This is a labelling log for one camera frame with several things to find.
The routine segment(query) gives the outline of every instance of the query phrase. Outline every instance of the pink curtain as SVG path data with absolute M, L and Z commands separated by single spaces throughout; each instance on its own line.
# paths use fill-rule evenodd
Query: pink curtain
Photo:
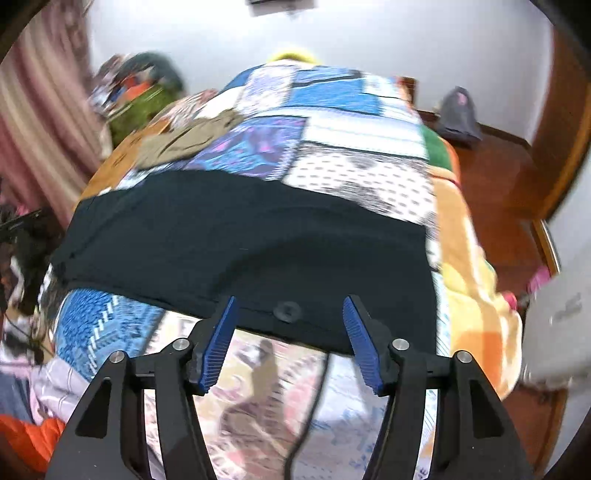
M 0 177 L 29 209 L 63 226 L 99 167 L 102 123 L 88 102 L 82 0 L 53 0 L 0 64 Z

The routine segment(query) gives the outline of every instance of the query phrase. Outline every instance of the black t-shirt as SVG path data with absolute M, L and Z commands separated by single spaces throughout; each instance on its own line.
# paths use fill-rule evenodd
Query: black t-shirt
M 357 294 L 395 337 L 435 351 L 436 296 L 421 225 L 278 181 L 169 171 L 78 205 L 52 263 L 95 288 L 208 317 L 231 294 L 238 326 L 352 353 L 343 300 Z

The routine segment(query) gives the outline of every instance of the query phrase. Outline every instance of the blue gripper pad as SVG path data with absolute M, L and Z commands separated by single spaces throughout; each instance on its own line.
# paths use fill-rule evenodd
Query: blue gripper pad
M 199 387 L 204 393 L 216 384 L 222 370 L 223 361 L 238 321 L 238 302 L 231 297 L 220 321 L 212 334 L 209 345 L 203 353 L 203 373 L 199 379 Z
M 367 312 L 360 314 L 357 311 L 351 297 L 345 298 L 343 322 L 355 353 L 355 361 L 361 369 L 365 384 L 378 395 L 384 387 L 384 382 L 379 374 L 379 353 L 363 324 L 362 315 L 369 316 Z

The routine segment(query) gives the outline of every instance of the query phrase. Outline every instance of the gray bag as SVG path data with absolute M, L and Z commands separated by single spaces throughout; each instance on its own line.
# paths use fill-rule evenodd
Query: gray bag
M 435 131 L 449 141 L 474 145 L 482 140 L 474 102 L 465 88 L 455 87 L 441 104 Z

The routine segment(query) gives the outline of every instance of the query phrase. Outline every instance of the green cloth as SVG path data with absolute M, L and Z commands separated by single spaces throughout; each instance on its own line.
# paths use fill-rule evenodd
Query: green cloth
M 447 147 L 439 135 L 425 125 L 421 125 L 421 133 L 425 139 L 425 146 L 429 155 L 429 165 L 433 167 L 445 168 L 452 171 L 452 162 L 447 152 Z
M 113 148 L 127 135 L 148 125 L 160 110 L 178 99 L 178 92 L 152 85 L 148 90 L 115 112 L 107 120 L 113 139 Z

